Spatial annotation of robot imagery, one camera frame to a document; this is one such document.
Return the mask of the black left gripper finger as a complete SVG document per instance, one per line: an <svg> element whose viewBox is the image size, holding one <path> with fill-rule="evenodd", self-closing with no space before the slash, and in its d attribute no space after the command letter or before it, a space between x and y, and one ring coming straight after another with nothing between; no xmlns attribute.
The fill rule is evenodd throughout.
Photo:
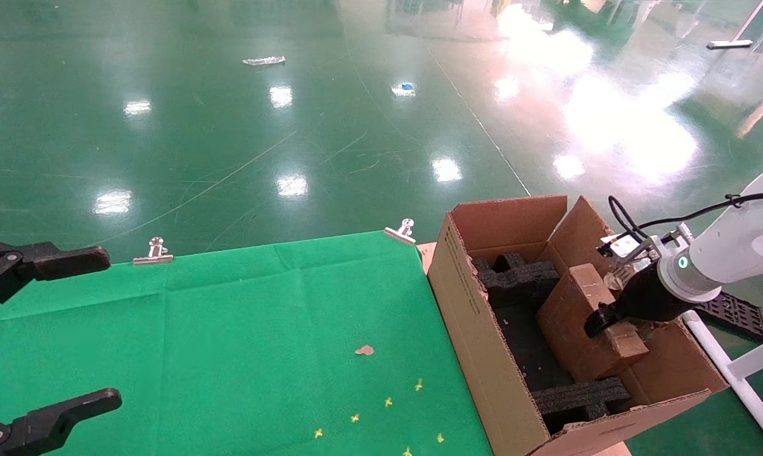
<svg viewBox="0 0 763 456"><path fill-rule="evenodd" d="M32 410L0 422L0 455L43 455L62 448L78 422L113 412L121 407L122 396L115 388L105 388Z"/></svg>
<svg viewBox="0 0 763 456"><path fill-rule="evenodd" d="M0 242L0 304L33 281L51 282L110 268L110 256L100 246L63 251L54 243L11 245Z"/></svg>

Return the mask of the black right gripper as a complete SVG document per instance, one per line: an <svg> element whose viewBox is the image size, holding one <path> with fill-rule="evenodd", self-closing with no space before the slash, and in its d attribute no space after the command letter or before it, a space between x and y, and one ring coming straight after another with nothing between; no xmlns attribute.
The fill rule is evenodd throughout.
<svg viewBox="0 0 763 456"><path fill-rule="evenodd" d="M686 301L672 294L658 274L658 262L637 272L613 303L599 303L588 315L584 331L595 338L628 318L668 322L686 312Z"/></svg>

